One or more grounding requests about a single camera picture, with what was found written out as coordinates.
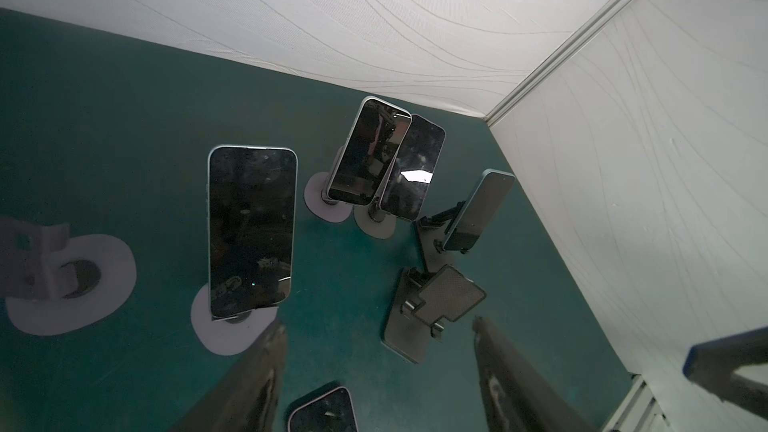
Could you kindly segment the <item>pink phone on back stand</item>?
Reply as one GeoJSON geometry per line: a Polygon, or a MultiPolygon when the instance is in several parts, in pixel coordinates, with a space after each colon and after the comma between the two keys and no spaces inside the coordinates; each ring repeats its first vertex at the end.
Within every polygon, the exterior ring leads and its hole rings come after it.
{"type": "Polygon", "coordinates": [[[407,221],[418,218],[445,138],[442,127],[420,115],[412,116],[379,201],[382,211],[407,221]]]}

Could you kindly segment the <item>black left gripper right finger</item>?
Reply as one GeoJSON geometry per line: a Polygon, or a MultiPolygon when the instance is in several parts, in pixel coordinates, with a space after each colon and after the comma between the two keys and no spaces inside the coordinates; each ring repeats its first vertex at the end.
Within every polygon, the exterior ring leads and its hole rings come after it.
{"type": "Polygon", "coordinates": [[[473,320],[481,397],[491,431],[592,431],[511,341],[485,317],[473,320]]]}

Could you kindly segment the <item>purple phone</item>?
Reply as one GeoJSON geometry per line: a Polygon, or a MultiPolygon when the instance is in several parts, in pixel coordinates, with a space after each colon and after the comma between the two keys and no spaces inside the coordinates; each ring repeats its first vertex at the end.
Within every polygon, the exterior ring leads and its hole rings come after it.
{"type": "Polygon", "coordinates": [[[344,386],[317,395],[296,407],[288,417],[288,432],[357,432],[350,391],[344,386]]]}

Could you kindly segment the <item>aluminium corner frame post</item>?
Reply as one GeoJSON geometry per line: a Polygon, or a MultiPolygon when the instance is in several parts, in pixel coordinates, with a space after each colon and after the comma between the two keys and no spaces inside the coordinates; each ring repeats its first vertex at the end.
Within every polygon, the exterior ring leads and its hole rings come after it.
{"type": "Polygon", "coordinates": [[[506,117],[526,95],[587,45],[618,13],[633,1],[635,0],[609,0],[486,114],[484,117],[485,124],[492,127],[506,117]]]}

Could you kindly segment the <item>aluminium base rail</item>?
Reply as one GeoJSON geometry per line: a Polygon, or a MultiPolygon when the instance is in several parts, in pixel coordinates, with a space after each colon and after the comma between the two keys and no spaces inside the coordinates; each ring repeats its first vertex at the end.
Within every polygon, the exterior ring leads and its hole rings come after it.
{"type": "Polygon", "coordinates": [[[603,425],[602,432],[673,432],[651,388],[639,375],[620,405],[603,425]]]}

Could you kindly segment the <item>black folding phone stand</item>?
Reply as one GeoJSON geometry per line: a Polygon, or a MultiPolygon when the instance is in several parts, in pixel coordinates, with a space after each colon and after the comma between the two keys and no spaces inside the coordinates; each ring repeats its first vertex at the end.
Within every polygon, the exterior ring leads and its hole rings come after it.
{"type": "Polygon", "coordinates": [[[480,286],[452,265],[435,273],[404,267],[382,341],[407,361],[419,364],[428,343],[442,339],[445,324],[457,322],[486,297],[480,286]]]}

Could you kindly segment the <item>round grey stand back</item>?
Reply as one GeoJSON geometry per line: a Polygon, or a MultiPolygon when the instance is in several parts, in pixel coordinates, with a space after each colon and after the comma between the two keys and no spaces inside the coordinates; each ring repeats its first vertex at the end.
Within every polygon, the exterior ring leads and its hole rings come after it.
{"type": "Polygon", "coordinates": [[[381,210],[376,203],[355,206],[353,213],[358,227],[373,238],[386,240],[396,230],[397,218],[381,210]]]}

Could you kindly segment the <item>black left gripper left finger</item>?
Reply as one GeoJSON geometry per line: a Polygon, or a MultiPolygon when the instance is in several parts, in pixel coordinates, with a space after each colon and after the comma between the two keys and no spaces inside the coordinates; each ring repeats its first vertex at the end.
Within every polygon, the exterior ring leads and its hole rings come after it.
{"type": "Polygon", "coordinates": [[[270,431],[277,415],[287,335],[273,321],[172,431],[270,431]]]}

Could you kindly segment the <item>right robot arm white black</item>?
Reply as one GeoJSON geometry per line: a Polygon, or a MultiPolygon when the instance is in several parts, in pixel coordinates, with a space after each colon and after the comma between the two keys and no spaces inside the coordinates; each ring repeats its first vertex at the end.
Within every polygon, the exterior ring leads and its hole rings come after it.
{"type": "Polygon", "coordinates": [[[767,363],[767,328],[694,345],[683,375],[721,401],[767,419],[767,385],[737,373],[744,366],[767,363]]]}

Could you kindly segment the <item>teal phone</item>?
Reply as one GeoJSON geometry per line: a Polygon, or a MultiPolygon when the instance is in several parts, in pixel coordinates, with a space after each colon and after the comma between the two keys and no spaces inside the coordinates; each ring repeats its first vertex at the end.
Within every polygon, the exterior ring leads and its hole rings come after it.
{"type": "Polygon", "coordinates": [[[516,177],[511,172],[486,169],[468,200],[463,203],[458,215],[446,229],[442,248],[462,253],[471,250],[515,181],[516,177]]]}

